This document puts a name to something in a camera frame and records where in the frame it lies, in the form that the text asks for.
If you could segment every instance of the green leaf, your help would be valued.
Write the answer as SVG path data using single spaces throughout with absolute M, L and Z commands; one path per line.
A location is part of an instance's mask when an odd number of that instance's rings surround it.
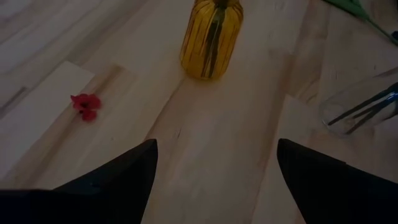
M 393 38 L 393 36 L 391 36 L 388 32 L 386 32 L 381 27 L 379 27 L 370 18 L 370 16 L 362 8 L 362 5 L 359 2 L 359 0 L 324 0 L 324 1 L 350 13 L 353 16 L 356 16 L 361 19 L 364 19 L 365 21 L 368 21 L 372 26 L 374 26 L 377 30 L 379 30 L 382 34 L 384 34 L 388 39 L 390 39 L 391 42 L 393 42 L 395 45 L 398 46 L 398 40 Z

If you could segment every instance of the clear glass vase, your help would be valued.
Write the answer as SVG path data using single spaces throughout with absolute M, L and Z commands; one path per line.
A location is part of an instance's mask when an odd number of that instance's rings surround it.
M 239 0 L 195 0 L 180 54 L 187 75 L 203 80 L 220 78 L 242 22 Z
M 351 85 L 320 105 L 323 124 L 339 136 L 371 128 L 398 114 L 398 69 Z

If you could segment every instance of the yellow glass vase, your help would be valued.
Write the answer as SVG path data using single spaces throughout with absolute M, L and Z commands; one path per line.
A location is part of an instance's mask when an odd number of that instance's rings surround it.
M 195 0 L 180 54 L 186 73 L 204 80 L 220 78 L 242 22 L 239 0 Z

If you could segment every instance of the red flower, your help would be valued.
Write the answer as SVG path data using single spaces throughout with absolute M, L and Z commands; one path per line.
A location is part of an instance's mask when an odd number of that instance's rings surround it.
M 79 111 L 96 110 L 101 108 L 101 100 L 94 94 L 80 94 L 78 96 L 70 96 L 73 107 Z
M 81 113 L 83 121 L 92 121 L 97 117 L 95 110 L 101 108 L 101 100 L 94 94 L 80 94 L 78 96 L 70 96 L 73 107 Z

